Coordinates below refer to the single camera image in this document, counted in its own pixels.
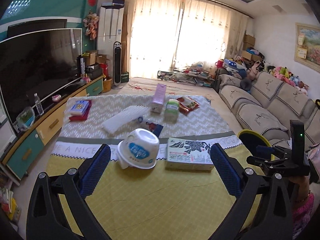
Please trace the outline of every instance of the pink box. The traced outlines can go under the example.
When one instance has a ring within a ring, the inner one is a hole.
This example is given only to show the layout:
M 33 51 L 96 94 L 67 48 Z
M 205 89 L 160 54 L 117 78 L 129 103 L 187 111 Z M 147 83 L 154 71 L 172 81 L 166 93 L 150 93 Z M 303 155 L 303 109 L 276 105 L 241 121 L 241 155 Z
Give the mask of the pink box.
M 167 89 L 166 85 L 157 84 L 156 92 L 152 98 L 151 112 L 161 113 L 164 105 L 165 91 Z

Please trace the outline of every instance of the tv stand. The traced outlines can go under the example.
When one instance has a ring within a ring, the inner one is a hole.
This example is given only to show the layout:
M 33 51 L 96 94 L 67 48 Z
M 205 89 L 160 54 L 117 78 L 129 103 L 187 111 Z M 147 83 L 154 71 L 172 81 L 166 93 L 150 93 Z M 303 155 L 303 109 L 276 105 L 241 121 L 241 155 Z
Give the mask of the tv stand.
M 57 91 L 56 94 L 61 95 L 58 102 L 53 102 L 51 97 L 42 102 L 44 114 L 36 116 L 36 121 L 29 130 L 17 134 L 18 140 L 10 145 L 2 160 L 2 164 L 7 166 L 18 180 L 23 178 L 44 146 L 61 129 L 68 99 L 98 95 L 103 90 L 102 78 L 103 76 L 100 76 L 88 84 L 75 82 Z

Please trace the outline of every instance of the person's hand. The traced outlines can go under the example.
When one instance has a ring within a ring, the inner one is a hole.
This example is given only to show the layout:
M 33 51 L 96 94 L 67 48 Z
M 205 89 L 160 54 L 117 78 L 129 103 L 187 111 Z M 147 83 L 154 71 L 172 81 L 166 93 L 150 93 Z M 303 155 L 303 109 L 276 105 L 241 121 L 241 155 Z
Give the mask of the person's hand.
M 309 178 L 307 176 L 294 176 L 289 177 L 288 179 L 291 182 L 299 185 L 295 207 L 303 206 L 305 201 L 308 200 L 308 195 L 310 193 Z

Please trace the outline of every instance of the white bowl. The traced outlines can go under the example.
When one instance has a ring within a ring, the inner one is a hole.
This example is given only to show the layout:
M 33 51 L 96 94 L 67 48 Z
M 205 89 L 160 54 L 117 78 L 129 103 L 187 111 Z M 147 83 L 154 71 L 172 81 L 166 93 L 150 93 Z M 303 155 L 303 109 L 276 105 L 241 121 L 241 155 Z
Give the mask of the white bowl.
M 122 160 L 140 169 L 151 169 L 156 165 L 159 138 L 152 132 L 137 128 L 118 144 Z

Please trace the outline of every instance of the bowl label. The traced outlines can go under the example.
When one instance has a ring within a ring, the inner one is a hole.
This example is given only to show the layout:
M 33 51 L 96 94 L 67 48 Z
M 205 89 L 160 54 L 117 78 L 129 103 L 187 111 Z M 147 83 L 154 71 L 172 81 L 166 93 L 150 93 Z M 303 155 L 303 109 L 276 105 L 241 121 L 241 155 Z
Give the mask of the bowl label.
M 134 157 L 136 157 L 139 160 L 145 159 L 150 155 L 150 153 L 146 149 L 135 143 L 130 143 L 129 149 L 130 152 L 134 155 Z

